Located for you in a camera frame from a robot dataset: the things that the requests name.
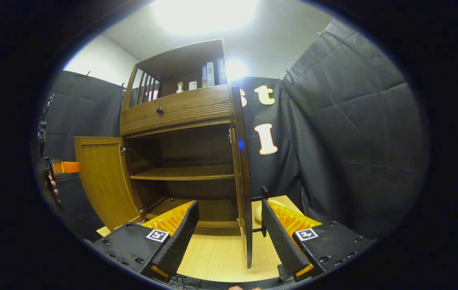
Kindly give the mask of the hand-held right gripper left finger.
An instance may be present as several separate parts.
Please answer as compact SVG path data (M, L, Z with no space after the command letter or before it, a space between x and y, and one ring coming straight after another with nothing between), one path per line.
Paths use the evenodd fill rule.
M127 222L94 242L94 248L139 275L169 282L199 219L198 201L190 201L144 224Z

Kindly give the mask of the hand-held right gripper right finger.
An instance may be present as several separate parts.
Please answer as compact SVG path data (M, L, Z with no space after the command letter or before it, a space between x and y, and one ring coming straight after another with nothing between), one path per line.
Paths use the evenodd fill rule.
M375 244L335 220L317 222L269 199L261 206L261 231L281 261L281 279L300 282L334 271Z

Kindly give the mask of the black door handle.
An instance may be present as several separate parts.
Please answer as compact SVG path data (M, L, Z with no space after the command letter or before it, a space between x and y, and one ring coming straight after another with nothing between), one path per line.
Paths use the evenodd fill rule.
M269 198L269 191L266 188L266 186L261 187L261 192L260 195L257 197L251 197L252 202L260 202L260 205L262 205L262 200L263 199L268 199ZM263 237L266 237L266 226L261 226L260 228L252 229L252 232L260 232Z

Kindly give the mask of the wooden double-door shoe cabinet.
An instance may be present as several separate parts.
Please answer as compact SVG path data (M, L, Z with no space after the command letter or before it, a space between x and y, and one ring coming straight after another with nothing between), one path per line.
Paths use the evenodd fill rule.
M239 227L229 127L233 105L218 81L223 39L174 48L133 68L120 114L131 183L151 219L198 200L202 228ZM202 66L214 63L215 85L202 88ZM190 81L198 88L189 90ZM183 83L183 92L176 93ZM157 114L161 107L163 114Z

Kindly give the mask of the cream round object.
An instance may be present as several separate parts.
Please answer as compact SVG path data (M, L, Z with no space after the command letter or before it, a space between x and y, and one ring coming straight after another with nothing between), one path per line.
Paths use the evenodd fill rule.
M285 206L282 202L279 202L279 201L275 201L275 200L268 200L268 202L271 202L271 203L275 203L277 205L280 205L280 206ZM254 216L255 216L255 220L257 222L262 222L262 202L259 202L256 210L255 210L255 213L254 213Z

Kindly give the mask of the black backdrop cloth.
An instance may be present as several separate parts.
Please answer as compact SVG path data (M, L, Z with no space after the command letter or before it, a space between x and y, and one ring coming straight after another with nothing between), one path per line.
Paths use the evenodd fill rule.
M369 239L389 235L413 207L429 162L419 102L373 42L332 20L284 79L273 105L247 97L251 196L261 186L308 217L335 219Z

